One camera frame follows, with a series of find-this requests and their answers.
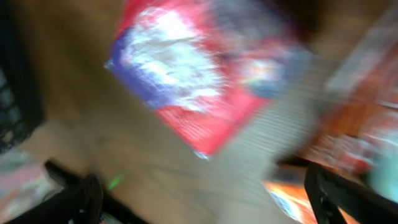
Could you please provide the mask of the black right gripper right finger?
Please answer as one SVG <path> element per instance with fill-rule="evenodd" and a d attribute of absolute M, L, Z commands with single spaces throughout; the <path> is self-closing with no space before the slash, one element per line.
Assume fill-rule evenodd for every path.
<path fill-rule="evenodd" d="M 397 223 L 397 203 L 322 166 L 308 167 L 304 186 L 320 224 L 347 224 L 341 211 L 359 223 Z"/>

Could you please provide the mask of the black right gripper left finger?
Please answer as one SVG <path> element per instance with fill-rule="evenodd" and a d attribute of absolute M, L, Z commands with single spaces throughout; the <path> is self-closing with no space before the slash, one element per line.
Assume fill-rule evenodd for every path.
<path fill-rule="evenodd" d="M 99 224 L 102 215 L 110 215 L 123 224 L 146 224 L 145 220 L 105 190 L 96 175 L 80 177 L 51 160 L 46 161 L 44 166 L 50 177 L 64 189 L 7 224 Z"/>

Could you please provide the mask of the small orange snack pack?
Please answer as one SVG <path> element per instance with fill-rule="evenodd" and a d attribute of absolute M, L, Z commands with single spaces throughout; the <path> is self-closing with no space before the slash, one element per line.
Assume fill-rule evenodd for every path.
<path fill-rule="evenodd" d="M 292 184 L 263 182 L 278 207 L 291 219 L 303 224 L 317 224 L 303 181 Z"/>

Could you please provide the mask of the orange brown chocolate bar wrapper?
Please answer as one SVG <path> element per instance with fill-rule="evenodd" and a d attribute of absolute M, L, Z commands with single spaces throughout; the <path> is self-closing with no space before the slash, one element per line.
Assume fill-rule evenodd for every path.
<path fill-rule="evenodd" d="M 360 175 L 395 153 L 397 5 L 359 41 L 325 88 L 329 100 L 314 138 L 299 156 L 346 175 Z"/>

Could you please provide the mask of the red purple snack bag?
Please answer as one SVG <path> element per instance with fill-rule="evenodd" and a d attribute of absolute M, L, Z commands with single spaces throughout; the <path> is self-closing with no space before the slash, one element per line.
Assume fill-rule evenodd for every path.
<path fill-rule="evenodd" d="M 126 1 L 106 68 L 197 156 L 216 154 L 305 70 L 274 1 Z"/>

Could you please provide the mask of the teal snack packet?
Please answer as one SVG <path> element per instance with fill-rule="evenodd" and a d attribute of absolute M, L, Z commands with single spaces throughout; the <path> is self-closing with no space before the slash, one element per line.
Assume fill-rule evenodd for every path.
<path fill-rule="evenodd" d="M 377 157 L 369 185 L 379 195 L 397 203 L 397 153 Z"/>

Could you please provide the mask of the grey plastic mesh basket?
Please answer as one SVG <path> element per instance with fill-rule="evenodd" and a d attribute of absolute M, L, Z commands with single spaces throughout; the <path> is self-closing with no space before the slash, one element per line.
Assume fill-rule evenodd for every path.
<path fill-rule="evenodd" d="M 43 121 L 40 91 L 15 10 L 10 1 L 1 1 L 1 154 L 29 138 Z"/>

